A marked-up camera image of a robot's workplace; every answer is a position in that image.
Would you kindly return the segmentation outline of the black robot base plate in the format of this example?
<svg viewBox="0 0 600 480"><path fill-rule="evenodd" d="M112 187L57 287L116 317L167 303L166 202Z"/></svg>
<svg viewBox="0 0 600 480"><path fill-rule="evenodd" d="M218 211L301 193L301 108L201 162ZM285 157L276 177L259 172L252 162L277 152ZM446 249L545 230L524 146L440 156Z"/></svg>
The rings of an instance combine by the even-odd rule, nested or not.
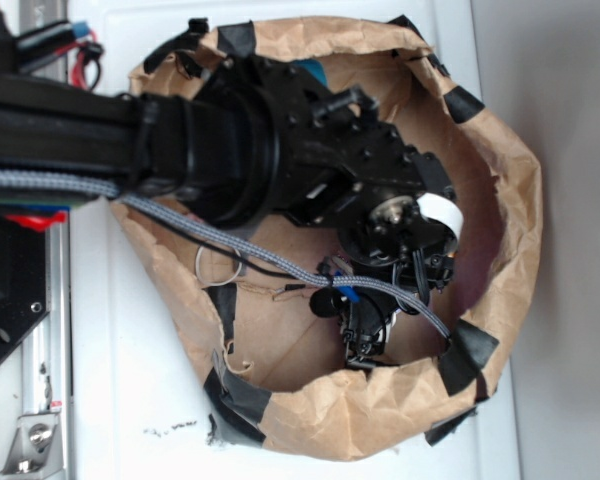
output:
<svg viewBox="0 0 600 480"><path fill-rule="evenodd" d="M48 312L45 233L0 218L0 366Z"/></svg>

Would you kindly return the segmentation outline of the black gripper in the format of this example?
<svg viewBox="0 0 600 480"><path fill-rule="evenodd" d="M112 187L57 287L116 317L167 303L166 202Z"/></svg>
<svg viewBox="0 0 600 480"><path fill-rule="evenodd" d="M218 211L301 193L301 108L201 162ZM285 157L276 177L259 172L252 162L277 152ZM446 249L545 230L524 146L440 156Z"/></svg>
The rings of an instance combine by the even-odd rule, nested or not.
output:
<svg viewBox="0 0 600 480"><path fill-rule="evenodd" d="M380 122L292 136L289 218L332 228L357 275L389 281L427 303L454 269L463 215L440 160Z"/></svg>

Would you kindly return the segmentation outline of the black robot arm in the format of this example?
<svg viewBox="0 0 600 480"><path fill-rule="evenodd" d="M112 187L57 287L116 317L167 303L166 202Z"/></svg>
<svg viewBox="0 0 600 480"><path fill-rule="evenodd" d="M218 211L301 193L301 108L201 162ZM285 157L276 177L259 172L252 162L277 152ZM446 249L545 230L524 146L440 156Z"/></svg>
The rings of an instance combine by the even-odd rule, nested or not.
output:
<svg viewBox="0 0 600 480"><path fill-rule="evenodd" d="M364 90L332 92L298 64L230 57L191 100L0 74L0 216L43 230L99 197L170 197L223 230L270 214L335 230L357 275L401 291L326 273L313 296L314 312L342 318L360 367L398 311L449 283L463 223L434 155L405 143Z"/></svg>

